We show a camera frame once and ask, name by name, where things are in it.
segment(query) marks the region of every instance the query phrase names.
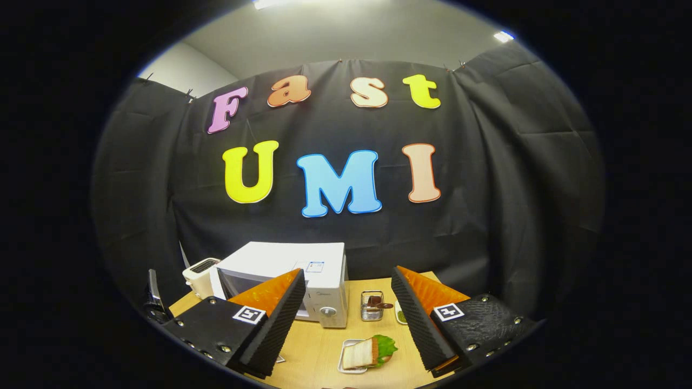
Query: microwave knob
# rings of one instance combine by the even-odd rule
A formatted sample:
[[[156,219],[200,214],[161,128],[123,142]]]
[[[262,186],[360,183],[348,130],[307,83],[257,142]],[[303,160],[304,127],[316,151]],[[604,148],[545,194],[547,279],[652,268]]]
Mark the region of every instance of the microwave knob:
[[[331,318],[332,316],[336,315],[336,309],[331,307],[321,308],[320,312],[322,313],[322,315],[325,315],[328,318]]]

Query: green food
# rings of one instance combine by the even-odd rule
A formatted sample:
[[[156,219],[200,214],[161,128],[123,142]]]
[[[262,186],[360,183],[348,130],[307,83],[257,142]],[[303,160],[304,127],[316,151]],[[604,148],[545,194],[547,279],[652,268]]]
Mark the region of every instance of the green food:
[[[377,364],[371,365],[369,367],[379,368],[380,366],[384,365],[386,361],[389,361],[389,359],[392,357],[392,354],[394,354],[394,352],[397,351],[398,348],[394,346],[394,339],[390,338],[389,336],[373,335],[372,338],[377,340],[379,355],[377,356]]]

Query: blue letter m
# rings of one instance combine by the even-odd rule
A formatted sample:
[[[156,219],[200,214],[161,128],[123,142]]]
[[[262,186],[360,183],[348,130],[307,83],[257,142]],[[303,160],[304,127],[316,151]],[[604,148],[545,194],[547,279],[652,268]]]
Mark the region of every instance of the blue letter m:
[[[322,205],[320,193],[336,213],[341,213],[344,209],[349,192],[352,193],[352,200],[348,205],[350,212],[377,212],[382,209],[382,203],[375,193],[375,161],[377,153],[371,150],[352,152],[340,177],[322,154],[301,156],[298,167],[305,173],[307,202],[302,210],[303,216],[320,217],[327,214],[327,207]]]

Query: yellow letter u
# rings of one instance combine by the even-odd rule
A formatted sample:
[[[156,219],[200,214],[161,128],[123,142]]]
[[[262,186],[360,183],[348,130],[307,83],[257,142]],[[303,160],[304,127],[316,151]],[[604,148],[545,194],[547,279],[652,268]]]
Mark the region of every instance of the yellow letter u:
[[[269,195],[274,182],[274,150],[279,148],[277,141],[265,141],[254,146],[253,151],[259,156],[259,178],[257,185],[248,188],[243,185],[243,157],[248,154],[245,147],[226,150],[223,159],[226,162],[226,193],[235,202],[257,203]]]

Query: sandwich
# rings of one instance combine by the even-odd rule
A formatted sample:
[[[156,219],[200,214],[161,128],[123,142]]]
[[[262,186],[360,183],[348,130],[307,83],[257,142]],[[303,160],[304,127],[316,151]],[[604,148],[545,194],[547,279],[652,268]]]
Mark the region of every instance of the sandwich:
[[[394,339],[375,335],[370,339],[344,347],[342,366],[344,369],[379,368],[389,361],[397,350]]]

